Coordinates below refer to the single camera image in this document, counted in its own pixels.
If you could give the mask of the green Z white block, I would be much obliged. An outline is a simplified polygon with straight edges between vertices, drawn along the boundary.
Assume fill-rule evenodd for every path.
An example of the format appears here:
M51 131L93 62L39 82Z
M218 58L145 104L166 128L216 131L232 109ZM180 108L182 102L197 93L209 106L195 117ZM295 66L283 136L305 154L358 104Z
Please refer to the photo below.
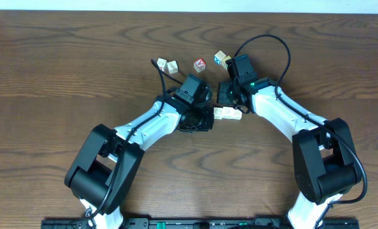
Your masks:
M224 108L214 107L214 109L213 109L213 115L214 115L214 118L216 120L223 119L223 114L224 114Z

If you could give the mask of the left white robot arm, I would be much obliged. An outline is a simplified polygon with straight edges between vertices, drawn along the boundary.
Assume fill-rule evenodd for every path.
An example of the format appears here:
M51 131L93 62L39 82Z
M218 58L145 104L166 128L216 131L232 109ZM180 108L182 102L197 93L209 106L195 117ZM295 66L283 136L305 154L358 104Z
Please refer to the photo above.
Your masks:
M212 90L190 74L183 84L164 90L152 108L115 128L97 125L68 170L64 183L85 207L82 219L67 228L119 228L119 207L126 198L145 151L176 130L186 133L212 129Z

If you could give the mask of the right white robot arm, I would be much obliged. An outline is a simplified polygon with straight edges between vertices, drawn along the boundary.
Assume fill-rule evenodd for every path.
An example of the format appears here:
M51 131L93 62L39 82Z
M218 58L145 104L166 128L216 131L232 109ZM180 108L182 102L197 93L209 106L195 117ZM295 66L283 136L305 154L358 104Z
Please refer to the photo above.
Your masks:
M219 84L217 102L265 118L292 143L300 189L287 214L292 228L319 228L330 206L364 177L347 123L310 113L270 78L260 78L248 55L225 57L229 81Z

